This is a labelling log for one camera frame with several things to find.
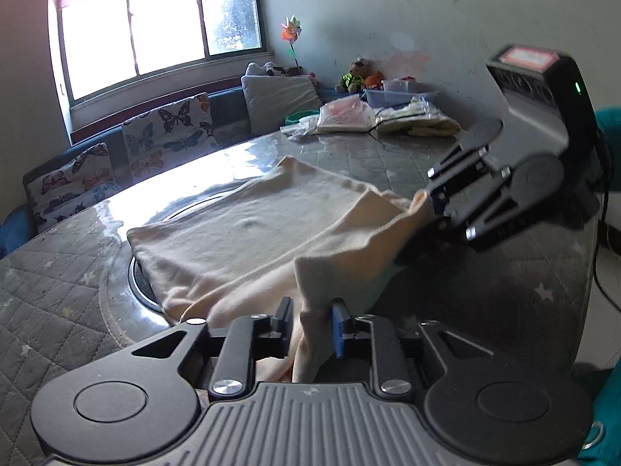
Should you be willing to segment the window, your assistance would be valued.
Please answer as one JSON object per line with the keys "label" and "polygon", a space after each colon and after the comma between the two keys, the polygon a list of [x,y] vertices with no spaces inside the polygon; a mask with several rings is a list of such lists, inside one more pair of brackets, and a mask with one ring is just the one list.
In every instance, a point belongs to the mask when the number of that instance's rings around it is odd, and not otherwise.
{"label": "window", "polygon": [[74,102],[263,46],[258,0],[58,0],[58,6]]}

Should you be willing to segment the green bowl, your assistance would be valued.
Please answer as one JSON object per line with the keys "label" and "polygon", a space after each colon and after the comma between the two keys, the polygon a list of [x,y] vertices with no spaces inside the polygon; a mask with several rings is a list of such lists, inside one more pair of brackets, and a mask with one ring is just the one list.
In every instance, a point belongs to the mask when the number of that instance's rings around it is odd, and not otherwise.
{"label": "green bowl", "polygon": [[301,119],[310,116],[318,116],[320,112],[318,110],[297,111],[297,113],[288,115],[285,118],[286,125],[297,124]]}

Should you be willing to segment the colourful pinwheel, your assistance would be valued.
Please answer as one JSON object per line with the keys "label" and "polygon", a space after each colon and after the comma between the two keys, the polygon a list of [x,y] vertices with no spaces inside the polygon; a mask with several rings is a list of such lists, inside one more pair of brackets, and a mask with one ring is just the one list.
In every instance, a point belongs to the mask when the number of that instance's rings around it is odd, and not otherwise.
{"label": "colourful pinwheel", "polygon": [[301,23],[295,15],[285,18],[285,22],[281,24],[281,39],[284,40],[290,48],[290,55],[294,59],[296,68],[300,68],[295,44],[299,40],[302,33]]}

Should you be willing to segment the blue sofa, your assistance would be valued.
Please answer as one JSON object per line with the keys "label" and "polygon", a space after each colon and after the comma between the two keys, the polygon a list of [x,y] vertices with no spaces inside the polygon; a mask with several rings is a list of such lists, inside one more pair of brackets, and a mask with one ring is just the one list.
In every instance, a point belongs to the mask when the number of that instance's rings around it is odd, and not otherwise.
{"label": "blue sofa", "polygon": [[217,150],[273,132],[323,101],[305,79],[251,78],[176,98],[88,138],[27,172],[28,202],[1,225],[1,254],[127,187]]}

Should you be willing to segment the grey pillow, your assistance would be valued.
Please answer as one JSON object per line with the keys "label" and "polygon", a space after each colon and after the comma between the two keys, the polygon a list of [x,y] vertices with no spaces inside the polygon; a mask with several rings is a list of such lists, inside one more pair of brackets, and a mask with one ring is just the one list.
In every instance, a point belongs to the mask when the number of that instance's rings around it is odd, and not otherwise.
{"label": "grey pillow", "polygon": [[276,132],[287,116],[322,106],[306,77],[243,76],[241,85],[253,136]]}

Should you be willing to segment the yellow folded garment in bag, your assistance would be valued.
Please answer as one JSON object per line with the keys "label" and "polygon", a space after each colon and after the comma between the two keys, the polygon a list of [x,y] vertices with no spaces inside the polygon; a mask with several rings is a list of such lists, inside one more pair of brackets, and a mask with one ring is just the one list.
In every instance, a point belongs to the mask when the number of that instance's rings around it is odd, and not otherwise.
{"label": "yellow folded garment in bag", "polygon": [[461,125],[425,99],[413,98],[398,107],[375,110],[375,130],[379,134],[406,132],[413,137],[453,137],[461,132]]}

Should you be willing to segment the butterfly cushion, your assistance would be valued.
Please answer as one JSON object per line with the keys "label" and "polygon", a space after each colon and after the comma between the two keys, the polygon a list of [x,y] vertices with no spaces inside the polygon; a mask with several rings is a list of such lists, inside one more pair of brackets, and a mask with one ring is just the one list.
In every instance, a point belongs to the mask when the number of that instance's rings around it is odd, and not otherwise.
{"label": "butterfly cushion", "polygon": [[134,182],[220,150],[207,94],[131,118],[122,124],[122,135]]}
{"label": "butterfly cushion", "polygon": [[46,172],[26,184],[38,233],[120,190],[105,143],[89,147],[59,169]]}

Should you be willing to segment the pink garment in bag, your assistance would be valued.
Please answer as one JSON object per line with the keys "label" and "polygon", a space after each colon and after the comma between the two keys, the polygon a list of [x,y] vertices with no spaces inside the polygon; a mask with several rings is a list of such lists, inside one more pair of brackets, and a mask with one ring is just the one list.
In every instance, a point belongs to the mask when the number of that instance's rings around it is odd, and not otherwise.
{"label": "pink garment in bag", "polygon": [[336,132],[370,132],[375,124],[374,110],[357,95],[352,95],[322,105],[317,115],[281,126],[280,132],[292,140],[301,140]]}

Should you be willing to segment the black round induction cooktop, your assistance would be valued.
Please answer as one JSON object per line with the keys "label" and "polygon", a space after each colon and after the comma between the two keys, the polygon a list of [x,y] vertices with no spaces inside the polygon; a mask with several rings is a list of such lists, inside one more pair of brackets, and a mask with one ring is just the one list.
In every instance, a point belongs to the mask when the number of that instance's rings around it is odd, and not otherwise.
{"label": "black round induction cooktop", "polygon": [[163,309],[155,296],[155,291],[153,291],[140,263],[135,257],[130,259],[127,270],[127,280],[134,298],[147,309],[162,316]]}

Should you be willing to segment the teddy bear toy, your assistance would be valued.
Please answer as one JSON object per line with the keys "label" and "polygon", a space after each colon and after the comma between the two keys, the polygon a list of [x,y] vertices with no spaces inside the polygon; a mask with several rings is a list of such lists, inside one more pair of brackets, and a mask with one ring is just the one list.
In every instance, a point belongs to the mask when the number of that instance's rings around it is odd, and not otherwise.
{"label": "teddy bear toy", "polygon": [[357,58],[349,64],[349,69],[336,84],[335,90],[339,94],[359,94],[365,89],[381,89],[384,76],[377,71],[371,61]]}

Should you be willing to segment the cream knit garment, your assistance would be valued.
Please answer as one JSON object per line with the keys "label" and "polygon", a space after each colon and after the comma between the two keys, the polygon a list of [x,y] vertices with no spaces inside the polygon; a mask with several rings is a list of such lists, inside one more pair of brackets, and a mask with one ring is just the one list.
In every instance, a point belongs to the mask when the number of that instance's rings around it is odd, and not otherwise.
{"label": "cream knit garment", "polygon": [[285,359],[264,360],[263,381],[312,381],[331,356],[331,302],[366,313],[397,273],[404,243],[434,219],[425,191],[401,197],[283,158],[265,176],[127,239],[164,313],[226,327],[294,303]]}

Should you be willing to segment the clear plastic storage box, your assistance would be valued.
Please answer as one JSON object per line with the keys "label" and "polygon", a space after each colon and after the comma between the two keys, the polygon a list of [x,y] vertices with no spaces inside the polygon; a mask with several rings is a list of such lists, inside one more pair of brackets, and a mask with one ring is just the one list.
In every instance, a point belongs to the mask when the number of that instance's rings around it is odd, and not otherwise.
{"label": "clear plastic storage box", "polygon": [[438,93],[422,92],[414,79],[384,79],[378,89],[367,89],[365,99],[370,107],[383,108],[405,105],[412,99],[435,103]]}

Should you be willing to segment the left butterfly cushion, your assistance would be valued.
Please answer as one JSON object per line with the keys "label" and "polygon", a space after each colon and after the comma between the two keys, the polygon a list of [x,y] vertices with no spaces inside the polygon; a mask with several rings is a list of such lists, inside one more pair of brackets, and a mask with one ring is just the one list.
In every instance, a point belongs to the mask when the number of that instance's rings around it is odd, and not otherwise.
{"label": "left butterfly cushion", "polygon": [[105,143],[89,147],[59,169],[46,172],[26,184],[38,233],[120,190]]}

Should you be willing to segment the right butterfly cushion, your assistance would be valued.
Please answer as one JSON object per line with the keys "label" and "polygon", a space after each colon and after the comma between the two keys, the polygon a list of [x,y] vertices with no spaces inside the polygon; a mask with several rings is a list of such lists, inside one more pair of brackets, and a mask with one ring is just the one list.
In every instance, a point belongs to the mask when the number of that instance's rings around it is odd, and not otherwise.
{"label": "right butterfly cushion", "polygon": [[122,135],[134,182],[220,150],[207,94],[131,118],[122,124]]}

